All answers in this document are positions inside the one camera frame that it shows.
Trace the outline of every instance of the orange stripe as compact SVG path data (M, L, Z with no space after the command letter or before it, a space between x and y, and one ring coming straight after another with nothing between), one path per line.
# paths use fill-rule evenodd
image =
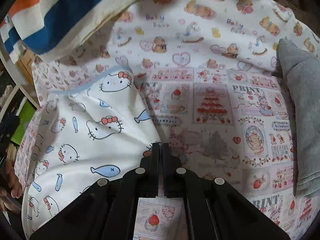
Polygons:
M9 16L12 18L16 13L30 8L37 3L39 3L39 0L16 0L9 10Z

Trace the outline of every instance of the blanket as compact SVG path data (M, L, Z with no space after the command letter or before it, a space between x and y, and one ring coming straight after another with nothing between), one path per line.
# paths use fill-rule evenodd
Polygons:
M50 62L80 46L135 1L16 0L0 22L1 38L13 63L26 48Z
M319 57L319 38L272 0L140 0L67 57L34 63L33 77L45 106L52 90L129 66L172 154L200 177L223 177L298 239L320 198L293 194L295 116L278 78L280 38ZM162 239L140 228L137 238Z
M43 109L23 196L27 238L97 180L138 167L160 140L125 66L51 93Z

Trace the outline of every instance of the human hand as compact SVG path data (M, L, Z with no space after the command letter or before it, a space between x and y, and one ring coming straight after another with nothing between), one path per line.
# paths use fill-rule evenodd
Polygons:
M14 168L12 167L9 160L6 160L5 172L8 174L8 178L9 178L8 186L12 188L11 196L13 198L21 197L22 186L19 182L18 177L15 175ZM11 211L18 212L19 210L17 210L17 208L6 198L7 194L8 194L7 191L3 187L0 187L0 199L4 202L4 205L6 206L6 208Z

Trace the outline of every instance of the blue and white striped fabric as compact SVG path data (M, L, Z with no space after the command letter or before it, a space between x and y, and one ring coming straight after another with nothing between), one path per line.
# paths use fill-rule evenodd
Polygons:
M14 63L26 47L50 62L84 43L135 1L16 0L0 23L0 34Z

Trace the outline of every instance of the metal rivet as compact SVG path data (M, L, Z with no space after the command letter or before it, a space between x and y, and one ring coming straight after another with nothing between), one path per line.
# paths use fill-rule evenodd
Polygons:
M102 187L102 186L105 186L108 184L108 180L107 179L99 179L97 183L100 187Z
M214 182L215 182L217 185L223 185L223 184L224 184L224 179L223 179L223 178L215 178L215 179L214 179Z
M143 173L145 173L145 172L146 172L146 170L145 170L144 168L141 168L141 167L140 167L140 168L137 168L137 169L136 169L136 173L137 173L137 174L143 174Z
M185 168L177 168L176 172L178 174L185 174L187 172L187 170Z

